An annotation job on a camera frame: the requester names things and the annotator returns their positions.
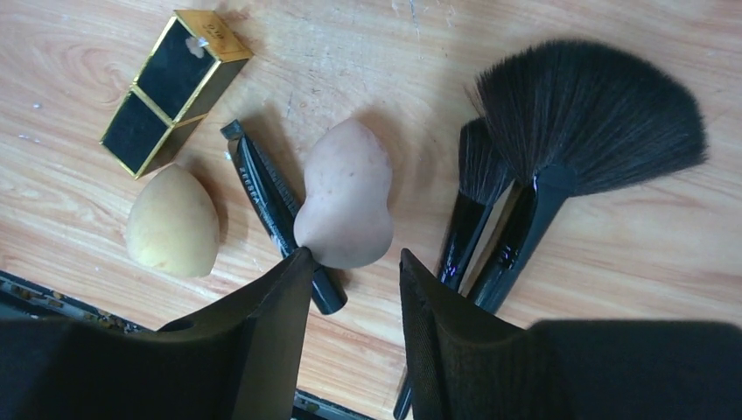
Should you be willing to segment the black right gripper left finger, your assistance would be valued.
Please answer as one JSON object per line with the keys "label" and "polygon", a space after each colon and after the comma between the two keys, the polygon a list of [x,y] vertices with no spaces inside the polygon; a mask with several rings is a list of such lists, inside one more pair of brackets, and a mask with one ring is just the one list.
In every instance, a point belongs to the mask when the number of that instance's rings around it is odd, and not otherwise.
{"label": "black right gripper left finger", "polygon": [[4,419],[288,419],[312,294],[295,250],[155,332],[63,317],[1,323]]}

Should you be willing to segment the yellow egg makeup sponge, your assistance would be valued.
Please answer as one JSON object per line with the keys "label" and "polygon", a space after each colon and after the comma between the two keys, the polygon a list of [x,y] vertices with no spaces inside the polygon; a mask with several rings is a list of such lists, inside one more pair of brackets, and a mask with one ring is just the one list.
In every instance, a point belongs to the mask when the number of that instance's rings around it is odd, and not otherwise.
{"label": "yellow egg makeup sponge", "polygon": [[220,222],[204,186],[171,164],[137,196],[125,229],[129,258],[175,277],[205,277],[215,265]]}

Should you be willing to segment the black mascara tube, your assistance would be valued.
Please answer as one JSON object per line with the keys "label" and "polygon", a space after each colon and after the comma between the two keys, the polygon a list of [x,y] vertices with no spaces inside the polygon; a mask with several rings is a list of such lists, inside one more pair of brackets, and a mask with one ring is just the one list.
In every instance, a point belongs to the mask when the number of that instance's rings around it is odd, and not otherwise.
{"label": "black mascara tube", "polygon": [[[227,140],[231,161],[263,228],[281,255],[289,256],[298,249],[293,233],[298,201],[279,170],[249,138],[238,120],[223,126],[220,133]],[[347,294],[340,281],[317,262],[311,267],[312,300],[318,310],[330,315],[342,309],[347,303]]]}

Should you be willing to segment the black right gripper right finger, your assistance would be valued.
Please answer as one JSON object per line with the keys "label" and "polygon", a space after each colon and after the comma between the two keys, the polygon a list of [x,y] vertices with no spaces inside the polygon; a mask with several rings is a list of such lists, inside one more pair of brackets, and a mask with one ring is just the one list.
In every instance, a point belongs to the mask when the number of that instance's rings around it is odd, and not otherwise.
{"label": "black right gripper right finger", "polygon": [[400,255],[418,419],[738,419],[741,331],[684,320],[512,325]]}

